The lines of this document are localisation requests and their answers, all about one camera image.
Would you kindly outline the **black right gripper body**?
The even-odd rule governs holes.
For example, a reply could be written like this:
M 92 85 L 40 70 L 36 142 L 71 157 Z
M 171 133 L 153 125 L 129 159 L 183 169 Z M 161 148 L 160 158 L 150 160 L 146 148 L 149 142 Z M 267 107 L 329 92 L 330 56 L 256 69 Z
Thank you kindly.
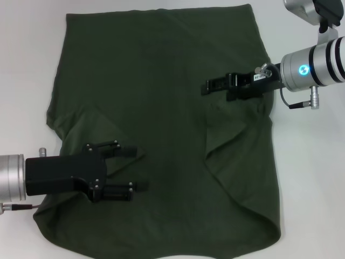
M 238 74 L 237 84 L 240 91 L 267 93 L 281 88 L 280 63 L 271 63 L 269 68 L 272 71 L 271 77 L 257 74 L 260 67 L 247 74 Z

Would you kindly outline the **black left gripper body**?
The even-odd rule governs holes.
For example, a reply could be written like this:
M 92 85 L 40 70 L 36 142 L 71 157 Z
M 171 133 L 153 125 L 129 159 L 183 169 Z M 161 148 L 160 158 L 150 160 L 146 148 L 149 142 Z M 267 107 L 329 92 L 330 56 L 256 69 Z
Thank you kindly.
M 82 192 L 92 202 L 102 198 L 106 164 L 98 146 L 88 144 L 75 155 L 29 158 L 25 161 L 28 196 Z

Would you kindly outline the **dark green shirt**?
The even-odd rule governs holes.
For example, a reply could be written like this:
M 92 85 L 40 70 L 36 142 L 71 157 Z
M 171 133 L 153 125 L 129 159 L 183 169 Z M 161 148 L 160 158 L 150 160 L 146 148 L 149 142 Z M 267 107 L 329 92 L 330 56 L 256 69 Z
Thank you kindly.
M 96 259 L 235 257 L 281 236 L 273 94 L 227 101 L 201 85 L 269 58 L 248 4 L 68 14 L 47 110 L 61 155 L 88 142 L 135 145 L 107 161 L 131 202 L 48 195 L 33 218 L 51 243 Z

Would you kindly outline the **right gripper silver connector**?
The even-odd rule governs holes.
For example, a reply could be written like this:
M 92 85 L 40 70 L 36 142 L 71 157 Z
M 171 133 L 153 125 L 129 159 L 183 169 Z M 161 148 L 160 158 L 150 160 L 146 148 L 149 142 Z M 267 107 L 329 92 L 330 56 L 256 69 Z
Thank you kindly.
M 264 63 L 260 68 L 257 74 L 260 74 L 265 77 L 271 77 L 272 71 L 269 69 L 271 67 L 271 63 Z

